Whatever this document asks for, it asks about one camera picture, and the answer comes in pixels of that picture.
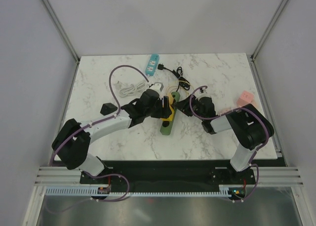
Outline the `black cube plug adapter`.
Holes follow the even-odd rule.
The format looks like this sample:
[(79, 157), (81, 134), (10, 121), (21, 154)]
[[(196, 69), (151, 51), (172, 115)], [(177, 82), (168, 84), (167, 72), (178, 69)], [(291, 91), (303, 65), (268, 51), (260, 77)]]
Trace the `black cube plug adapter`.
[(118, 107), (112, 103), (104, 103), (101, 107), (100, 114), (106, 116), (114, 113), (118, 110)]

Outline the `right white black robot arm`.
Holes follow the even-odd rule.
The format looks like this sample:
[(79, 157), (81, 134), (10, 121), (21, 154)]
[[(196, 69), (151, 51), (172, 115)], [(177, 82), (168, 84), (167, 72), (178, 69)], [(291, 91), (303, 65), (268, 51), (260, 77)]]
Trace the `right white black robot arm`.
[(199, 118), (208, 134), (214, 135), (227, 130), (234, 132), (238, 146), (230, 160), (232, 168), (226, 171), (227, 180), (234, 184), (243, 179), (243, 171), (251, 166), (258, 150), (275, 133), (271, 123), (252, 104), (217, 115), (212, 98), (197, 98), (192, 95), (174, 103), (173, 107), (186, 116)]

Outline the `yellow cube socket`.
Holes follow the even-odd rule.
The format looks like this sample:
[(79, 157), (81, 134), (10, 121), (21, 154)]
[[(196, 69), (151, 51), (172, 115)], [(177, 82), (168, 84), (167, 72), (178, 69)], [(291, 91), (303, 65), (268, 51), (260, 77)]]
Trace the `yellow cube socket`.
[(164, 111), (163, 109), (161, 109), (160, 118), (162, 121), (171, 121), (174, 117), (174, 113), (175, 113), (174, 108), (171, 105), (169, 105), (169, 110)]

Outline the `green power strip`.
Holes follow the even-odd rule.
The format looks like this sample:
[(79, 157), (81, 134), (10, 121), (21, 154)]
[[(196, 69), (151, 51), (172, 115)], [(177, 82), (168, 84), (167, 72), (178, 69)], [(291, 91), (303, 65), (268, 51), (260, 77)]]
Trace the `green power strip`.
[(173, 106), (176, 102), (179, 102), (180, 100), (180, 93), (178, 91), (171, 92), (168, 95), (168, 101), (169, 101), (169, 108), (171, 110), (171, 115), (168, 118), (162, 118), (162, 124), (160, 127), (160, 133), (162, 135), (170, 135), (173, 122), (175, 119), (176, 111), (177, 109)]

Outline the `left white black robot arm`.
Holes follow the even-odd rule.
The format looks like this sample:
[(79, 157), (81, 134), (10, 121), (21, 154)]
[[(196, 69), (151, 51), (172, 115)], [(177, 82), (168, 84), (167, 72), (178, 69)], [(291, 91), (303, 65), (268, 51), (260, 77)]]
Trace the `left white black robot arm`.
[(102, 118), (78, 122), (69, 119), (52, 143), (53, 157), (58, 156), (69, 170), (79, 169), (91, 175), (97, 183), (108, 179), (108, 170), (98, 157), (88, 153), (90, 145), (119, 130), (138, 125), (148, 117), (168, 118), (171, 115), (167, 96), (161, 98), (153, 89), (147, 89), (140, 98), (118, 107)]

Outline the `teal power strip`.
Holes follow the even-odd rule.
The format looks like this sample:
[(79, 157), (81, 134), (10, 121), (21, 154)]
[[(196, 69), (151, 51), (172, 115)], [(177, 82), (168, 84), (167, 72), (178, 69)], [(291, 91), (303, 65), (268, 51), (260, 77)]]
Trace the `teal power strip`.
[(149, 62), (147, 64), (145, 75), (147, 76), (153, 76), (159, 63), (159, 55), (158, 54), (152, 54), (150, 56)]

